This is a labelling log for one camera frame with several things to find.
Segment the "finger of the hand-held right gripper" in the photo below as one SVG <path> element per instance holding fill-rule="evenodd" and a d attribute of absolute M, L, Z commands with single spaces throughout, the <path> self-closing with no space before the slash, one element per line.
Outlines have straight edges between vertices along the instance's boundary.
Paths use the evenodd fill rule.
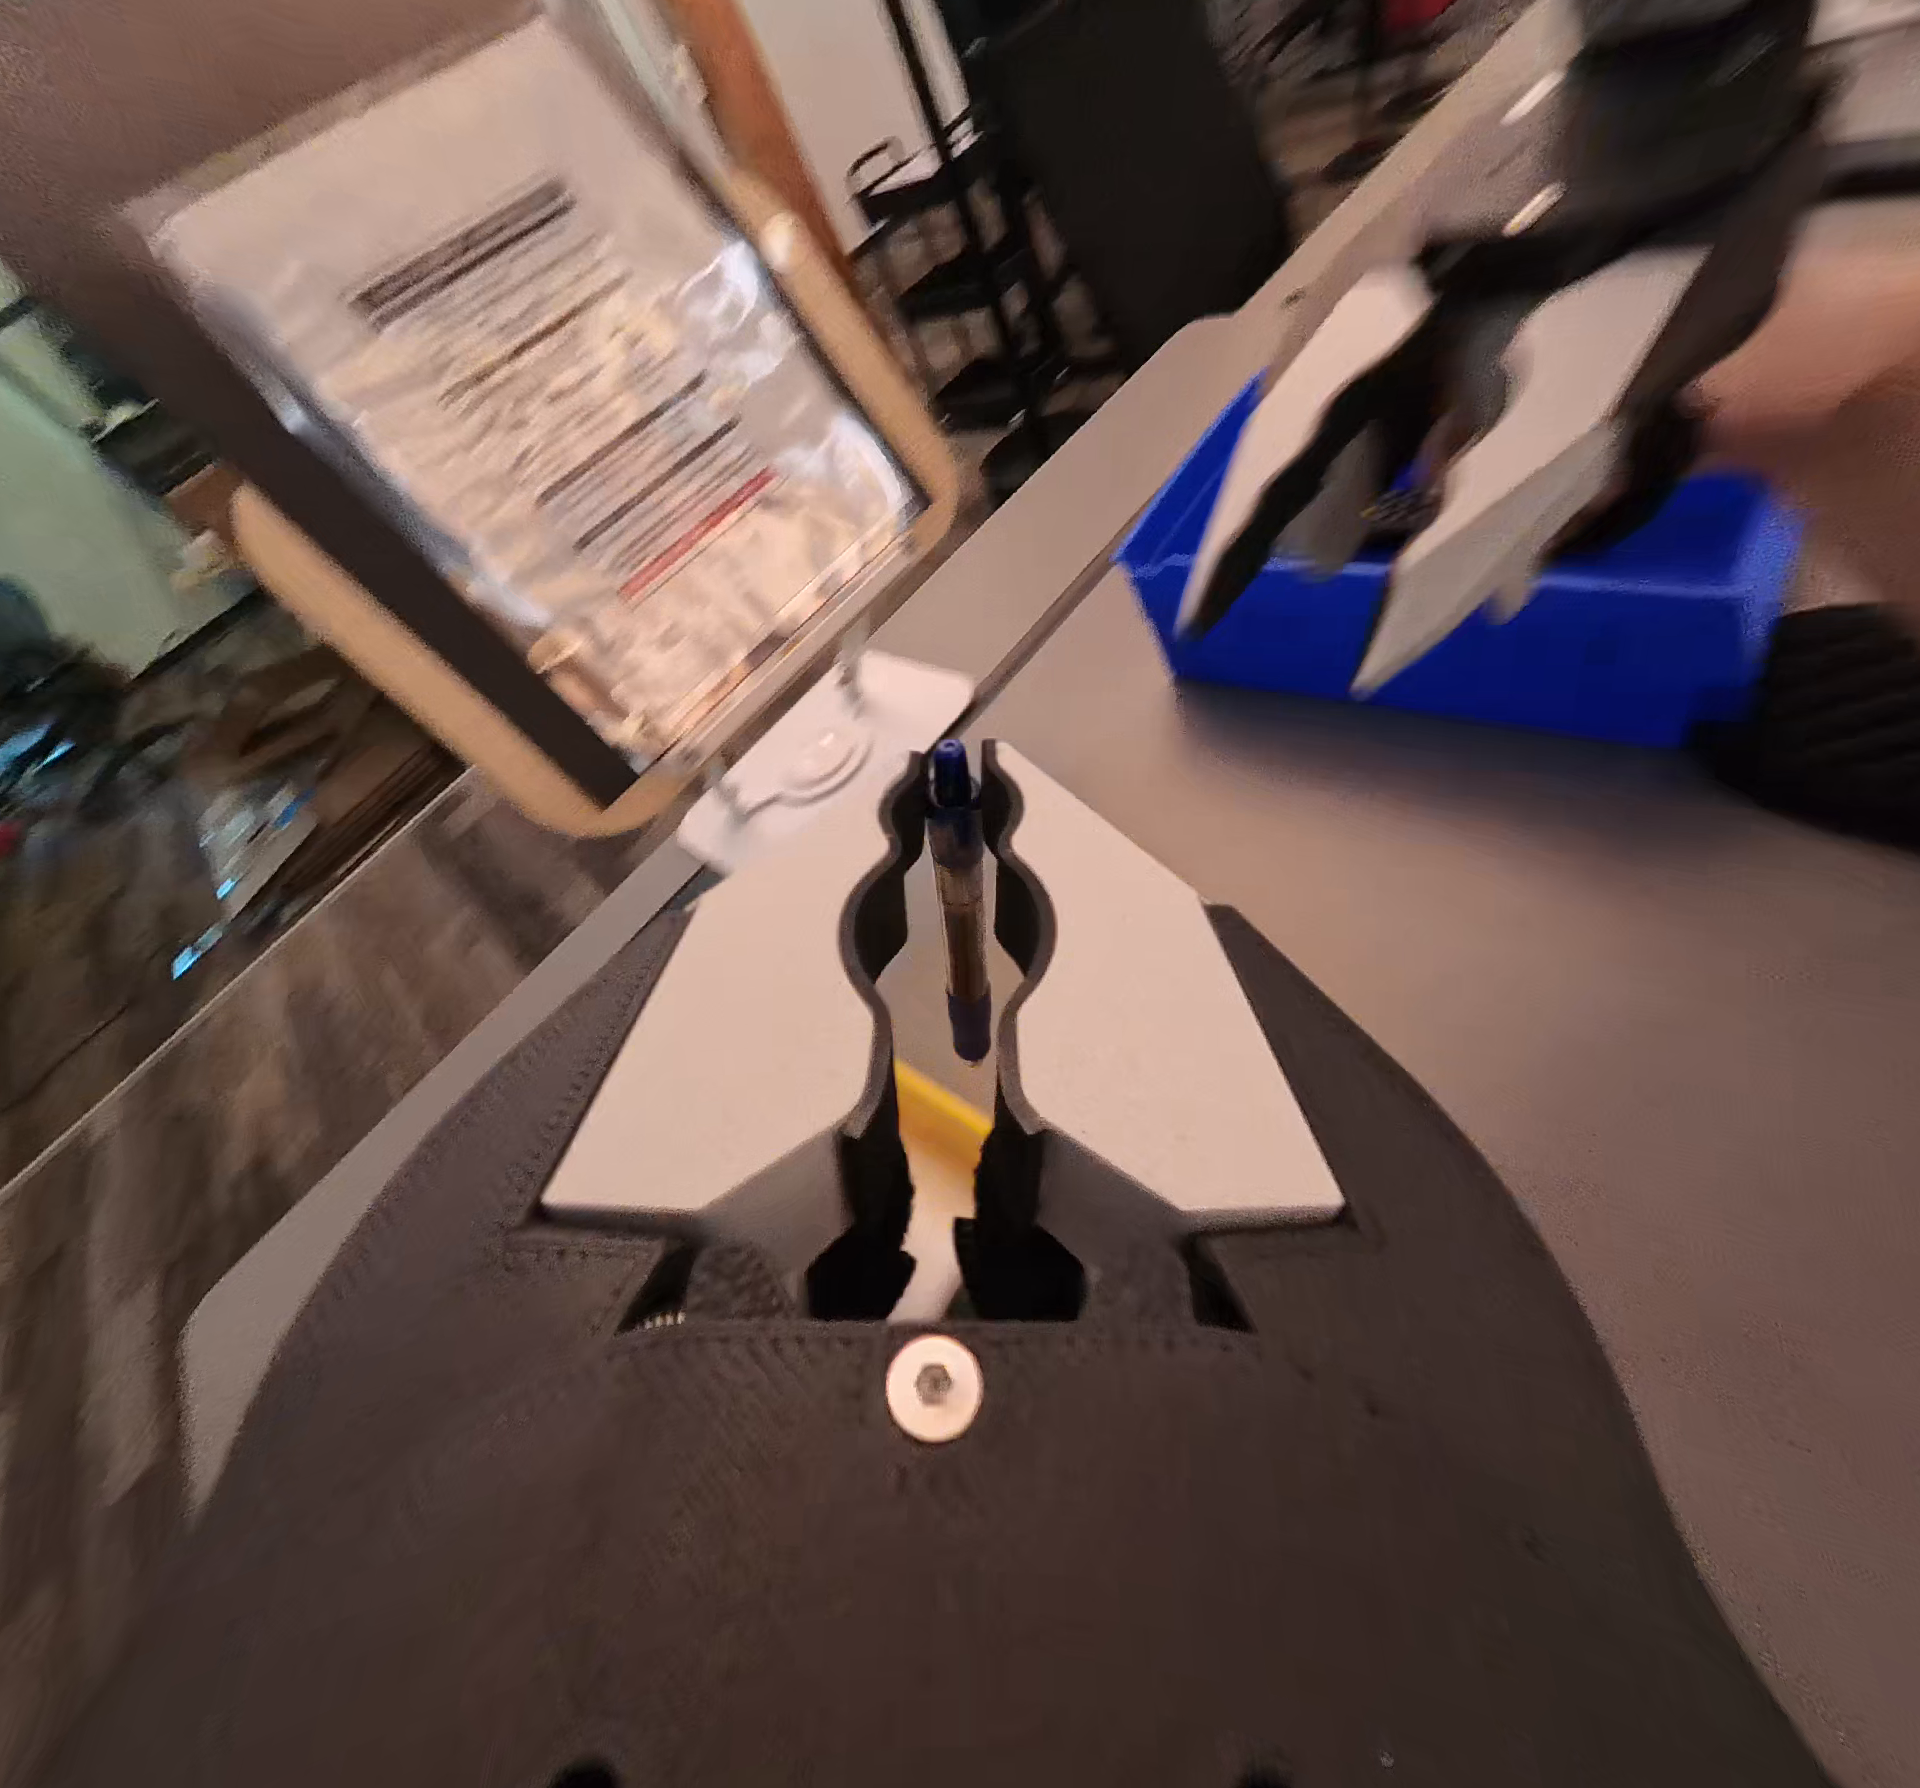
<path fill-rule="evenodd" d="M 1366 269 L 1254 404 L 1197 538 L 1182 638 L 1211 634 L 1357 455 L 1372 499 L 1437 422 L 1437 292 L 1416 265 Z"/>
<path fill-rule="evenodd" d="M 1399 558 L 1348 692 L 1376 696 L 1492 602 L 1514 612 L 1548 546 L 1619 477 L 1635 332 L 1534 317 L 1509 348 L 1509 401 L 1448 474 L 1437 519 Z"/>

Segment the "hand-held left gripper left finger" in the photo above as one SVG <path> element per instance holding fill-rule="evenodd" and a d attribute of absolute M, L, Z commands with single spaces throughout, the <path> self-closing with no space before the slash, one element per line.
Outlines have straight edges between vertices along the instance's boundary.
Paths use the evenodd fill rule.
<path fill-rule="evenodd" d="M 925 853 L 925 754 L 709 888 L 686 914 L 536 1210 L 567 1229 L 751 1252 L 813 1320 L 889 1320 L 915 1278 L 915 1178 L 881 978 Z"/>

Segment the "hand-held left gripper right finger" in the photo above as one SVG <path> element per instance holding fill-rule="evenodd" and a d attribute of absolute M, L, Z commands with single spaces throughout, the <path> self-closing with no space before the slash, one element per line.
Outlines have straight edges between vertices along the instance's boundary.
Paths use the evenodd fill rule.
<path fill-rule="evenodd" d="M 1345 1195 L 1212 905 L 1006 739 L 981 742 L 996 1111 L 955 1226 L 974 1320 L 1189 1308 L 1212 1243 Z"/>

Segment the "blue plastic bin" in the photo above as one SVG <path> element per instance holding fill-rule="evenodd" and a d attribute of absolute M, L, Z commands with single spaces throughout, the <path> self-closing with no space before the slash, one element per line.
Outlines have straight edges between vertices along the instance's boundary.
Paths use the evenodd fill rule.
<path fill-rule="evenodd" d="M 1176 680 L 1348 702 L 1386 555 L 1314 580 L 1273 558 L 1205 638 L 1176 634 L 1200 528 L 1254 414 L 1241 382 L 1145 504 L 1118 565 Z M 1635 533 L 1553 565 L 1506 623 L 1476 612 L 1372 706 L 1622 747 L 1686 747 L 1737 719 L 1801 555 L 1799 517 L 1756 477 L 1682 481 Z"/>

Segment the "yellow plastic bin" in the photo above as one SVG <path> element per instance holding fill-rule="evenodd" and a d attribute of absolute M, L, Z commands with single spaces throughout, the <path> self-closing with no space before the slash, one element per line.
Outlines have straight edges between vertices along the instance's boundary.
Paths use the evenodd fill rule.
<path fill-rule="evenodd" d="M 897 1107 L 916 1201 L 948 1217 L 968 1217 L 993 1118 L 902 1060 L 897 1060 Z"/>

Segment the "blue pen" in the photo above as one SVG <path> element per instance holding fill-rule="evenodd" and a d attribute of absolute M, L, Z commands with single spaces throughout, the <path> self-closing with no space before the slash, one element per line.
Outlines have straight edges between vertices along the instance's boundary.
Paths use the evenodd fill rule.
<path fill-rule="evenodd" d="M 963 1063 L 977 1065 L 993 1049 L 987 829 L 968 753 L 958 737 L 935 742 L 925 754 L 925 843 L 947 953 L 952 1049 Z"/>

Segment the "black textured object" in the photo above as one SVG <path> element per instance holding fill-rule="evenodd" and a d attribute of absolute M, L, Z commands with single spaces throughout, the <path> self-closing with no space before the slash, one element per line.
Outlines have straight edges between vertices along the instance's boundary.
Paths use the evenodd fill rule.
<path fill-rule="evenodd" d="M 1746 709 L 1701 726 L 1692 754 L 1775 816 L 1915 856 L 1915 634 L 1885 605 L 1783 615 Z"/>

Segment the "person's right hand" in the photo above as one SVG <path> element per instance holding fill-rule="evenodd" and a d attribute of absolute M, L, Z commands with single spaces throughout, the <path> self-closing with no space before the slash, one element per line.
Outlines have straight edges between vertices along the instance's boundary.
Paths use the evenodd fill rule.
<path fill-rule="evenodd" d="M 1701 451 L 1753 468 L 1915 353 L 1917 200 L 1827 204 L 1801 223 L 1757 333 L 1701 381 Z"/>

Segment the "black fabric chair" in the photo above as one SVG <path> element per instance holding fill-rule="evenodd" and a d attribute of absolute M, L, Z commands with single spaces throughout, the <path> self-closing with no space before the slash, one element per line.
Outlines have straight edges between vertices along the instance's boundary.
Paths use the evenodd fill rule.
<path fill-rule="evenodd" d="M 981 40 L 968 75 L 1122 367 L 1235 314 L 1295 252 L 1205 0 L 1050 0 Z"/>

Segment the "black metal cart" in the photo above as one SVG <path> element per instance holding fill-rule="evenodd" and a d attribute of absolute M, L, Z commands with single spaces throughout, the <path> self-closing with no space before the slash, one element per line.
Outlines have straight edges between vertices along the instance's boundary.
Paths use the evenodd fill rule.
<path fill-rule="evenodd" d="M 971 57 L 1050 2 L 878 0 L 921 149 L 876 143 L 844 182 L 936 417 L 958 429 L 1021 429 L 1066 413 L 1061 388 L 1118 375 L 1099 333 L 1071 346 L 1077 269 L 1061 242 L 1038 239 L 1035 191 L 971 101 Z"/>

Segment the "instruction sheet sign stand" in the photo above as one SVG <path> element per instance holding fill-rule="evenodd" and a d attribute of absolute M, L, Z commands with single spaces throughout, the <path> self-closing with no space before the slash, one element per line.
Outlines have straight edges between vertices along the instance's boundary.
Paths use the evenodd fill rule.
<path fill-rule="evenodd" d="M 704 806 L 728 870 L 958 718 L 965 676 L 868 645 L 963 501 L 921 387 L 767 187 L 539 8 L 119 227 L 301 459 L 240 490 L 240 564 L 546 829 Z"/>

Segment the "wooden support post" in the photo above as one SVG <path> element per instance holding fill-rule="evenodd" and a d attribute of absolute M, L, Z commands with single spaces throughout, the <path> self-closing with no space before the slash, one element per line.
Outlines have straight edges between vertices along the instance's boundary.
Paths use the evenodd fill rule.
<path fill-rule="evenodd" d="M 876 0 L 659 0 L 732 162 L 751 172 L 857 288 L 847 169 L 897 134 L 899 63 Z"/>

